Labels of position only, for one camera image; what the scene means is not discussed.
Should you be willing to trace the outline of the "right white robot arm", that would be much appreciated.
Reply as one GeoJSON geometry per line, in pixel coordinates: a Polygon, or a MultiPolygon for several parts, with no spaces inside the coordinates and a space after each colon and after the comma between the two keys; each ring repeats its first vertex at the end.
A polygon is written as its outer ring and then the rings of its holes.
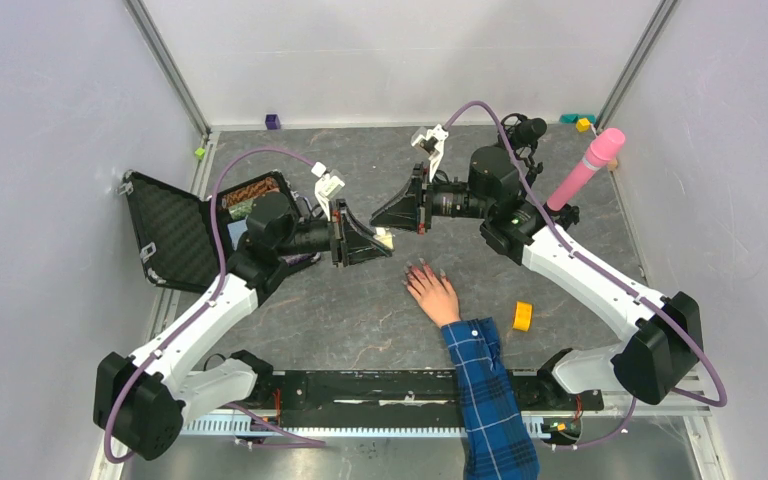
{"type": "Polygon", "coordinates": [[[683,292],[668,297],[649,289],[591,256],[564,230],[577,221],[576,208],[565,206],[555,225],[547,224],[525,198],[504,149],[477,149],[466,181],[439,183],[429,166],[416,164],[405,186],[373,213],[371,223],[423,234],[435,216],[480,220],[481,236],[491,249],[560,286],[617,336],[612,346],[567,348],[551,357],[537,382],[545,405],[562,408],[588,390],[624,390],[657,405],[679,390],[697,364],[685,340],[702,342],[698,303],[683,292]]]}

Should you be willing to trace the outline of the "small nail polish bottle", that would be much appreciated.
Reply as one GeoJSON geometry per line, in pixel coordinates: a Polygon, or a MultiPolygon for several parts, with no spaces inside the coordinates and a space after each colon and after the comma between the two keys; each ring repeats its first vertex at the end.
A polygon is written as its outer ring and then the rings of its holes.
{"type": "Polygon", "coordinates": [[[374,239],[384,245],[387,249],[394,249],[393,235],[388,228],[376,227],[374,239]]]}

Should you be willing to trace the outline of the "blue plaid sleeve forearm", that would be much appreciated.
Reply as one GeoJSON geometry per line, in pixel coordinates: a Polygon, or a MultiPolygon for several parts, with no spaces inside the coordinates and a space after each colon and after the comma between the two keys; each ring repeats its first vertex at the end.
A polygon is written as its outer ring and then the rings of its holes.
{"type": "Polygon", "coordinates": [[[455,368],[466,433],[465,479],[536,479],[538,456],[523,422],[491,318],[441,328],[455,368]]]}

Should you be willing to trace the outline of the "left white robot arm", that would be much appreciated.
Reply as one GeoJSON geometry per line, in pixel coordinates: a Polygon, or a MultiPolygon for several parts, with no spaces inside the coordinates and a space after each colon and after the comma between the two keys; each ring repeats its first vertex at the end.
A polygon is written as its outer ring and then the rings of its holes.
{"type": "Polygon", "coordinates": [[[236,251],[219,257],[219,274],[199,301],[130,355],[112,352],[100,362],[93,421],[104,431],[109,462],[132,455],[153,460],[191,421],[236,401],[257,408],[272,399],[273,379],[244,360],[231,357],[198,374],[192,369],[290,275],[286,256],[329,252],[337,265],[352,266],[392,255],[387,229],[359,222],[342,199],[328,210],[327,218],[301,222],[289,195],[255,198],[236,251]]]}

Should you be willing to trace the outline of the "person hand with painted nails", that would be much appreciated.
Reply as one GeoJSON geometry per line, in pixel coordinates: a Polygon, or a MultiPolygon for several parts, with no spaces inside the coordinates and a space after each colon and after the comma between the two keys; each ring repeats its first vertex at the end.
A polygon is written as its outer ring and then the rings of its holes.
{"type": "Polygon", "coordinates": [[[419,308],[437,327],[461,320],[459,299],[445,273],[427,263],[405,267],[404,285],[419,308]]]}

